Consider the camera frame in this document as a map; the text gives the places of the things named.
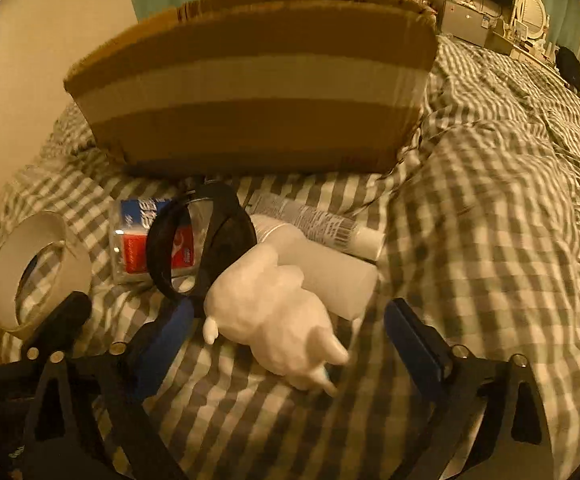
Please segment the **white tape roll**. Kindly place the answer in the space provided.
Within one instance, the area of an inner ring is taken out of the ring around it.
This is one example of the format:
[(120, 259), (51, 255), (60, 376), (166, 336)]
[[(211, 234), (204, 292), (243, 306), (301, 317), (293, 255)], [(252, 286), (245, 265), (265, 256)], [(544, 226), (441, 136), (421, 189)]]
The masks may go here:
[[(40, 256), (57, 252), (56, 273), (40, 302), (23, 314), (20, 293), (40, 281)], [(61, 214), (42, 211), (19, 223), (0, 246), (0, 328), (23, 341), (31, 338), (45, 318), (71, 292), (87, 294), (92, 264), (85, 245)]]

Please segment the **black magnifying glass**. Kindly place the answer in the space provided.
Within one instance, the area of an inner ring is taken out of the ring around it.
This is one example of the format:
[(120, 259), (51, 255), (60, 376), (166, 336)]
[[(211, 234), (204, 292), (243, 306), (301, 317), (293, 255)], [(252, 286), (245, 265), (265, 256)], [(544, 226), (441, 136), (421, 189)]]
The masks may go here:
[[(189, 206), (204, 202), (212, 204), (212, 214), (194, 286), (189, 292), (178, 292), (172, 284), (175, 234), (182, 226), (191, 225)], [(224, 182), (209, 182), (173, 198), (158, 212), (147, 235), (147, 269), (153, 284), (166, 298), (172, 301), (188, 299), (194, 316), (203, 318), (203, 301), (212, 284), (255, 245), (253, 223), (234, 189)]]

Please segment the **white plush toy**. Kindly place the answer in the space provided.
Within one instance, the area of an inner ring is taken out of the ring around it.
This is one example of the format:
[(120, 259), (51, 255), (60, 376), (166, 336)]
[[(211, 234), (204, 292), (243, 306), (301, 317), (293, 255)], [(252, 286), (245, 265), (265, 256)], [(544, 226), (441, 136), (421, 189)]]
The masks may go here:
[(327, 365), (348, 362), (330, 315), (303, 287), (298, 266), (280, 264), (278, 252), (257, 244), (226, 269), (205, 296), (204, 341), (222, 336), (250, 348), (269, 372), (299, 390), (337, 394)]

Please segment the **white translucent bottle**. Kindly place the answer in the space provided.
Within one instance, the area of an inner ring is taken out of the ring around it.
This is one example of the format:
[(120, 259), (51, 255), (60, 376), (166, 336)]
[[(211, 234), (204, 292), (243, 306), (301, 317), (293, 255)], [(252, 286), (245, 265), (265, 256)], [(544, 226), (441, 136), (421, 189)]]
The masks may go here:
[(378, 283), (377, 268), (309, 240), (296, 226), (251, 214), (258, 242), (278, 252), (281, 266), (297, 266), (303, 287), (322, 300), (327, 310), (347, 321), (363, 318)]

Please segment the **white tube with barcode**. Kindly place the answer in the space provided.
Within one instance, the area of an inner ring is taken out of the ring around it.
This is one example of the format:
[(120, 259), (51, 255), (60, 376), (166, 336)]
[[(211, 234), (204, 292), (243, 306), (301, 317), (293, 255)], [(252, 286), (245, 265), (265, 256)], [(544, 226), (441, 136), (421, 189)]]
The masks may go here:
[(247, 203), (247, 212), (290, 223), (309, 240), (368, 262), (378, 261), (386, 237), (340, 214), (269, 192), (254, 192)]

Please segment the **green white checkered bedspread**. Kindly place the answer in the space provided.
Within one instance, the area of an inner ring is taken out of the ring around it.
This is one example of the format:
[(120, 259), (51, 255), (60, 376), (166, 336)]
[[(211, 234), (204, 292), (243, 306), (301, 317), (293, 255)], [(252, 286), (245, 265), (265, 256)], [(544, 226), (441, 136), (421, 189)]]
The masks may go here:
[(540, 70), (442, 37), (422, 117), (385, 174), (226, 174), (386, 236), (334, 396), (267, 373), (250, 350), (194, 333), (146, 410), (193, 479), (385, 479), (428, 410), (383, 328), (402, 297), (452, 344), (530, 361), (555, 475), (580, 464), (580, 99)]

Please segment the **brown cardboard box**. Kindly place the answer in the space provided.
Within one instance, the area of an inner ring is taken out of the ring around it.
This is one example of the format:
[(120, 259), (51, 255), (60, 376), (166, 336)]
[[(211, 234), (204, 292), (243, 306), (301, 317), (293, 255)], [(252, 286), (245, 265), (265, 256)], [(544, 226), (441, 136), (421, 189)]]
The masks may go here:
[(138, 174), (381, 174), (438, 47), (414, 0), (194, 0), (93, 50), (64, 88)]

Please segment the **black backpack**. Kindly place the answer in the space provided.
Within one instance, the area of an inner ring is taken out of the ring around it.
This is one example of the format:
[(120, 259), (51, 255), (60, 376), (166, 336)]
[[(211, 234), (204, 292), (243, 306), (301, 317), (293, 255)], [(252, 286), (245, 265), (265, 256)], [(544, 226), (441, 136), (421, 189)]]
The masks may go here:
[(556, 65), (560, 76), (580, 94), (580, 61), (575, 54), (566, 47), (559, 47), (556, 52)]

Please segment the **silver mini fridge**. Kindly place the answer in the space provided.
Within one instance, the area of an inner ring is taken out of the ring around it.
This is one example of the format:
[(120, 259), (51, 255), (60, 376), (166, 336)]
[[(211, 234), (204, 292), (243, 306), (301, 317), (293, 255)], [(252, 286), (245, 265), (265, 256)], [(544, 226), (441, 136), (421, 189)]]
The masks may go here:
[(491, 19), (471, 6), (455, 0), (436, 0), (440, 31), (460, 40), (484, 47), (488, 40)]

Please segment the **white oval vanity mirror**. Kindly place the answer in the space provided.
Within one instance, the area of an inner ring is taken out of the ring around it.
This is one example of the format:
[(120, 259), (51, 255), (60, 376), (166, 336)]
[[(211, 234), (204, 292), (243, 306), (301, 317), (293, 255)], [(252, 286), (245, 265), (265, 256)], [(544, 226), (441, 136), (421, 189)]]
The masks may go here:
[(517, 0), (512, 12), (512, 27), (524, 40), (539, 40), (549, 27), (543, 0)]

